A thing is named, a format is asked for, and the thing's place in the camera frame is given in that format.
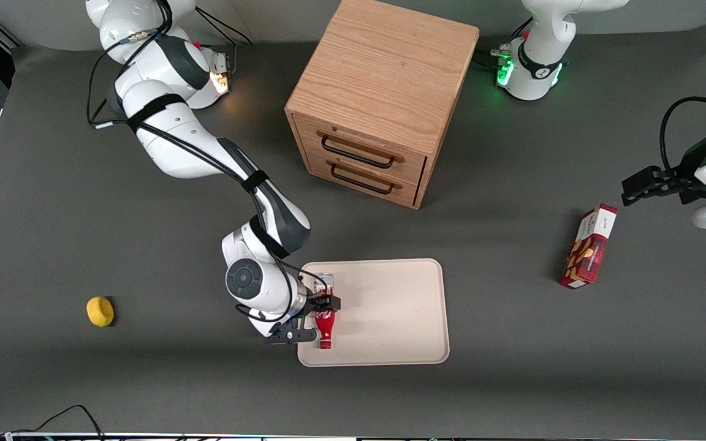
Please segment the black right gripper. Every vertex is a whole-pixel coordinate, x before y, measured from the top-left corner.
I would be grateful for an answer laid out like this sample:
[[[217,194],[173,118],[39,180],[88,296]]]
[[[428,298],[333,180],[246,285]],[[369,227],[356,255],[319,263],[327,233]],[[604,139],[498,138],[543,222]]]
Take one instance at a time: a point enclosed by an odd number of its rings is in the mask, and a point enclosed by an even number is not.
[[[325,310],[337,312],[341,309],[341,299],[337,298],[337,296],[325,295],[324,293],[308,296],[303,309],[305,314],[323,312]]]

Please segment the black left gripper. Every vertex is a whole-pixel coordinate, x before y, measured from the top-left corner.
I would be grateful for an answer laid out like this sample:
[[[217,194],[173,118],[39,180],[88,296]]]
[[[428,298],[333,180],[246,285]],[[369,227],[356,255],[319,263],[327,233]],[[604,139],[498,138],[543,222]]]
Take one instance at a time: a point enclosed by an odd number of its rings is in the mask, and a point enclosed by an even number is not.
[[[706,201],[706,184],[694,175],[705,157],[706,137],[688,148],[675,167],[670,167],[669,162],[666,162],[664,167],[667,175],[670,175],[668,179],[665,171],[655,165],[639,170],[621,182],[620,199],[623,206],[632,206],[646,198],[661,197],[663,193],[665,196],[677,194],[683,205],[698,200]]]

